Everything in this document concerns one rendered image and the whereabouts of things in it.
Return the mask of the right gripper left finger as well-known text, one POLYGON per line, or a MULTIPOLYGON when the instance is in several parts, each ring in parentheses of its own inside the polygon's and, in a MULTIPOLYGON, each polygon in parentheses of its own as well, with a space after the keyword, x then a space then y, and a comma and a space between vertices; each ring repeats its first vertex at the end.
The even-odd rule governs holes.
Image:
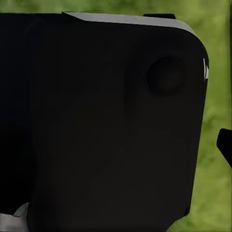
POLYGON ((25 148, 21 129, 0 134, 0 186, 25 148))

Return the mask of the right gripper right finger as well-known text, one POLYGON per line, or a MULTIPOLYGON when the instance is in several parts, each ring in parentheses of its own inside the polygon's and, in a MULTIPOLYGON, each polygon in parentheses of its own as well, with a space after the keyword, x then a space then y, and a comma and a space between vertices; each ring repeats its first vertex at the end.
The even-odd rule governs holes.
POLYGON ((218 134, 217 146, 232 167, 232 130, 222 128, 218 134))

